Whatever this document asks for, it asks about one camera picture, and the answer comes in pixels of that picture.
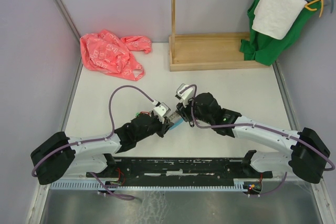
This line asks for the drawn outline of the silver key holder blue handle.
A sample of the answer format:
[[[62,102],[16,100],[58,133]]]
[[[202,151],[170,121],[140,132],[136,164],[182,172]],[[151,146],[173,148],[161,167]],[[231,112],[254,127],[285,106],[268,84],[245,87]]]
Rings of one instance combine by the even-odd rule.
[[[169,130],[176,128],[177,126],[179,126],[181,123],[184,122],[183,118],[177,112],[173,112],[168,117],[168,119],[171,123],[173,123],[173,125],[169,128]]]

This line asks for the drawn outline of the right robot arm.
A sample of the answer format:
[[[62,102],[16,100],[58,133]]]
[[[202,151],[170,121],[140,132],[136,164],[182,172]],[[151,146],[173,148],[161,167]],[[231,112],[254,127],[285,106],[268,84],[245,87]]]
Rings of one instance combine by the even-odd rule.
[[[305,127],[302,131],[282,130],[257,123],[238,112],[222,108],[210,93],[195,95],[193,89],[178,91],[177,113],[191,126],[203,122],[204,129],[232,138],[242,138],[270,147],[273,152],[250,150],[241,164],[246,177],[264,172],[292,172],[300,179],[318,184],[330,151],[320,136]]]

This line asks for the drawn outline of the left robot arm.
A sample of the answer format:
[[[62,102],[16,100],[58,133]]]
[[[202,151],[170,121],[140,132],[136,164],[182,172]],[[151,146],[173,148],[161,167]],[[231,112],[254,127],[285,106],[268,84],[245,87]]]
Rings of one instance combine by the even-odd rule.
[[[160,121],[157,115],[140,113],[129,123],[95,138],[67,137],[65,132],[57,132],[43,142],[30,155],[34,168],[32,176],[41,185],[51,184],[64,176],[89,172],[112,176],[116,164],[112,156],[136,147],[136,144],[154,134],[163,137],[174,126],[165,117]]]

